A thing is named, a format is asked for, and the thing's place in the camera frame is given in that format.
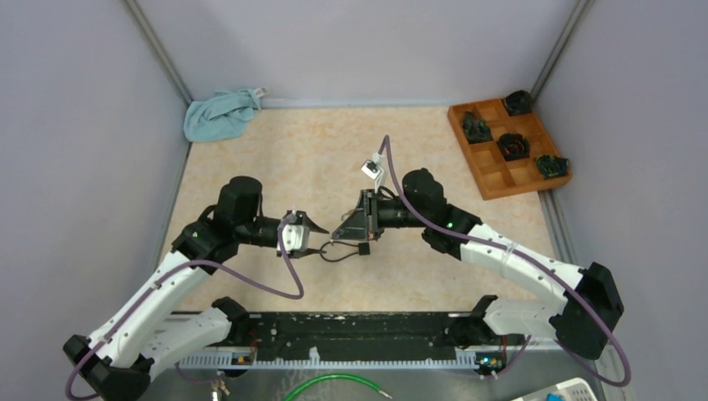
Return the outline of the black cable lock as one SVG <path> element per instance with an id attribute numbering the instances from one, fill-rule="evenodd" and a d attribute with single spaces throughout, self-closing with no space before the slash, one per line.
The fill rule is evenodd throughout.
<path id="1" fill-rule="evenodd" d="M 349 246 L 349 247 L 355 248 L 355 251 L 350 252 L 344 256 L 330 258 L 330 257 L 326 256 L 326 251 L 325 251 L 325 248 L 328 246 Z M 338 263 L 341 261 L 345 261 L 346 259 L 349 259 L 354 256 L 368 256 L 370 254 L 371 254 L 371 248 L 367 242 L 352 243 L 352 242 L 345 242 L 345 241 L 329 241 L 329 242 L 326 242 L 321 245 L 319 256 L 323 261 L 326 261 L 328 263 Z"/>

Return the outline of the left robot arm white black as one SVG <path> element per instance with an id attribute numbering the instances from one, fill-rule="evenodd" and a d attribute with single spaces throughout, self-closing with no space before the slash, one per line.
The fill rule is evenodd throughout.
<path id="1" fill-rule="evenodd" d="M 250 335 L 249 313 L 228 297 L 182 324 L 155 334 L 174 308 L 217 271 L 262 291 L 299 300 L 304 287 L 293 260 L 316 254 L 308 246 L 311 233 L 326 233 L 304 211 L 288 210 L 281 218 L 262 213 L 263 185 L 236 176 L 224 185 L 215 204 L 187 225 L 154 273 L 102 326 L 88 336 L 73 335 L 63 351 L 73 364 L 65 396 L 78 399 L 73 382 L 82 378 L 94 393 L 90 399 L 136 400 L 167 368 L 191 353 L 226 341 L 244 343 Z M 297 291 L 283 292 L 225 266 L 241 245 L 272 248 L 291 274 Z"/>

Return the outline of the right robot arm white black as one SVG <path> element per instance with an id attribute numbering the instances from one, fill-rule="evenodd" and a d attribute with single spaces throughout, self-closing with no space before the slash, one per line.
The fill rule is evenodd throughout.
<path id="1" fill-rule="evenodd" d="M 376 241 L 387 228 L 420 228 L 435 251 L 496 272 L 532 292 L 534 301 L 485 296 L 471 313 L 475 341 L 509 334 L 551 338 L 581 358 L 597 360 L 625 308 L 609 268 L 555 261 L 450 203 L 425 168 L 406 173 L 402 196 L 361 190 L 357 206 L 334 230 L 336 241 Z"/>

